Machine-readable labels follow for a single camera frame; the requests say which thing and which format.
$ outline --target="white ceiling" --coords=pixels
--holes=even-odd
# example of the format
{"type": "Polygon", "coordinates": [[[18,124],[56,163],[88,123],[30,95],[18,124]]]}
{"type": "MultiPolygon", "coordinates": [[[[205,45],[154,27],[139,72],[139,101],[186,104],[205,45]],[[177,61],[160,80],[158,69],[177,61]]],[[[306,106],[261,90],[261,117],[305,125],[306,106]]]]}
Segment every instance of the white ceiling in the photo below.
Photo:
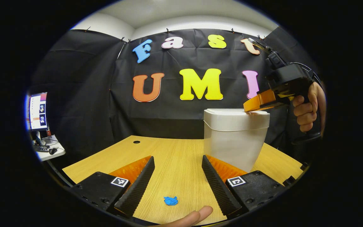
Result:
{"type": "Polygon", "coordinates": [[[116,17],[135,29],[159,20],[194,15],[230,17],[271,31],[277,27],[263,14],[234,0],[122,0],[97,13],[116,17]]]}

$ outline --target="white wall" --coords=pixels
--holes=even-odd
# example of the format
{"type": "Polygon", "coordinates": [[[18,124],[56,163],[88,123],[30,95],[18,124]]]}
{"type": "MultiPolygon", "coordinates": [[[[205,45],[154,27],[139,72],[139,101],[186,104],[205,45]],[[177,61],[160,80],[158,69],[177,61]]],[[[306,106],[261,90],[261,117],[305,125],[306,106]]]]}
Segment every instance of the white wall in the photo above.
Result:
{"type": "Polygon", "coordinates": [[[235,32],[246,33],[252,36],[260,35],[260,37],[267,36],[272,32],[271,30],[255,25],[253,23],[238,19],[232,19],[229,17],[187,16],[161,20],[137,28],[134,31],[131,40],[135,40],[137,38],[141,38],[151,34],[165,32],[166,28],[168,28],[170,31],[193,28],[209,28],[230,31],[233,28],[235,32]]]}
{"type": "Polygon", "coordinates": [[[124,40],[135,40],[144,36],[165,32],[166,28],[171,30],[181,29],[221,29],[246,33],[252,36],[267,36],[272,31],[250,22],[218,16],[186,16],[161,20],[146,26],[134,29],[129,24],[115,17],[103,13],[95,13],[79,22],[72,29],[88,29],[102,32],[124,40]]]}
{"type": "Polygon", "coordinates": [[[112,17],[103,13],[94,13],[84,20],[81,20],[72,29],[83,29],[105,33],[116,38],[121,39],[124,36],[124,40],[131,39],[134,33],[134,28],[122,20],[112,17]]]}

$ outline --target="black curtain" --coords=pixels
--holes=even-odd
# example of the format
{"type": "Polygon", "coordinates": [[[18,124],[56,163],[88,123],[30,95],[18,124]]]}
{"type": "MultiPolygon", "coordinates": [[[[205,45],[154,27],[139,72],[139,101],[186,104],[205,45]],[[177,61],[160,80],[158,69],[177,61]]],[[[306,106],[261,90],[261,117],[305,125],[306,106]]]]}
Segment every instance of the black curtain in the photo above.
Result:
{"type": "MultiPolygon", "coordinates": [[[[187,29],[163,32],[127,43],[116,61],[112,78],[111,95],[118,112],[112,112],[112,128],[116,140],[129,135],[141,135],[160,138],[204,137],[203,112],[207,108],[243,108],[247,101],[248,85],[242,71],[253,70],[258,73],[260,90],[267,89],[264,75],[271,69],[266,65],[264,52],[254,55],[248,52],[240,40],[257,37],[225,30],[187,29]],[[209,46],[208,36],[221,35],[227,46],[216,49],[209,46]],[[169,37],[183,38],[180,49],[163,49],[161,44],[169,37]],[[150,56],[137,63],[137,55],[132,50],[150,39],[150,56]],[[222,100],[207,100],[204,97],[184,101],[182,69],[194,69],[200,79],[207,69],[221,70],[219,83],[222,100]],[[160,95],[152,102],[138,102],[132,96],[133,77],[147,75],[144,93],[152,91],[154,73],[164,73],[160,85],[160,95]]],[[[270,109],[270,128],[266,143],[272,143],[284,131],[287,108],[270,109]]]]}
{"type": "MultiPolygon", "coordinates": [[[[66,160],[65,167],[101,151],[130,135],[159,138],[204,137],[203,111],[207,108],[243,108],[248,85],[242,71],[258,73],[260,90],[268,89],[265,75],[266,53],[248,52],[240,40],[258,37],[225,30],[187,29],[163,32],[130,43],[99,32],[68,31],[48,52],[34,74],[30,93],[48,92],[47,120],[50,129],[66,149],[66,154],[54,161],[66,160]],[[227,46],[209,46],[208,36],[221,35],[227,46]],[[168,37],[183,38],[180,49],[164,49],[168,37]],[[150,56],[137,63],[132,51],[151,39],[150,56]],[[182,69],[193,69],[200,79],[210,68],[220,69],[222,100],[207,100],[204,96],[184,101],[182,69]],[[163,73],[160,94],[152,102],[133,98],[133,77],[147,75],[144,93],[153,88],[154,73],[163,73]]],[[[278,28],[265,39],[287,61],[305,61],[300,45],[278,28]]],[[[292,108],[266,110],[271,114],[265,142],[287,154],[290,140],[299,130],[292,108]]]]}
{"type": "Polygon", "coordinates": [[[47,92],[47,121],[66,150],[62,159],[68,164],[115,142],[109,89],[123,44],[103,33],[69,30],[33,75],[29,93],[47,92]]]}

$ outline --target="screw hole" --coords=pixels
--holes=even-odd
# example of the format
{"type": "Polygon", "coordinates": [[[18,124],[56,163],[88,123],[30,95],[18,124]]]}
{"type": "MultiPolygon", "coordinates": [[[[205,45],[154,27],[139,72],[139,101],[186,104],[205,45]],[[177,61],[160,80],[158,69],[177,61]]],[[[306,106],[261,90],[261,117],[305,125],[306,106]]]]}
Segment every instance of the screw hole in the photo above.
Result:
{"type": "Polygon", "coordinates": [[[107,199],[101,199],[101,201],[102,201],[103,203],[105,203],[105,204],[108,204],[108,203],[109,203],[109,201],[108,201],[107,199]]]}

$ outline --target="finger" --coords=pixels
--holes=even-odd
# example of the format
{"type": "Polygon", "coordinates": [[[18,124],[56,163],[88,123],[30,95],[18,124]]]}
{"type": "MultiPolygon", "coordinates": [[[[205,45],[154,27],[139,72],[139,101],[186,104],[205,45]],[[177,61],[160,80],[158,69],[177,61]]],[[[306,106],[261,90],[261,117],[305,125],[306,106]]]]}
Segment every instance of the finger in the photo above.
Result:
{"type": "Polygon", "coordinates": [[[295,96],[295,98],[292,101],[292,104],[294,107],[297,107],[301,105],[305,101],[305,98],[302,95],[295,96]]]}
{"type": "Polygon", "coordinates": [[[308,98],[309,102],[313,106],[313,112],[315,113],[317,111],[317,94],[318,94],[318,84],[316,82],[313,82],[308,90],[308,98]]]}
{"type": "Polygon", "coordinates": [[[198,223],[200,223],[202,220],[206,219],[210,214],[212,214],[213,208],[210,206],[203,206],[203,208],[201,208],[199,210],[200,213],[200,218],[199,220],[194,223],[193,225],[196,225],[198,223]]]}
{"type": "Polygon", "coordinates": [[[326,123],[326,95],[323,91],[323,89],[321,88],[321,86],[319,86],[317,84],[317,105],[319,108],[319,112],[320,112],[320,124],[321,124],[321,135],[323,136],[323,132],[324,132],[324,126],[326,123]]]}
{"type": "Polygon", "coordinates": [[[190,227],[190,226],[193,226],[194,223],[196,223],[199,219],[200,219],[200,213],[198,211],[193,211],[190,214],[187,214],[187,216],[185,216],[179,220],[172,221],[172,222],[166,223],[166,224],[154,225],[154,226],[155,227],[190,227]]]}
{"type": "Polygon", "coordinates": [[[306,113],[312,112],[313,107],[311,103],[304,103],[294,108],[295,116],[304,115],[306,113]]]}
{"type": "Polygon", "coordinates": [[[297,118],[297,122],[299,125],[306,125],[316,120],[317,114],[316,113],[307,113],[301,115],[297,118]]]}
{"type": "Polygon", "coordinates": [[[299,128],[301,129],[301,132],[307,132],[307,131],[311,130],[312,127],[313,127],[313,123],[309,123],[309,124],[301,125],[299,128]]]}

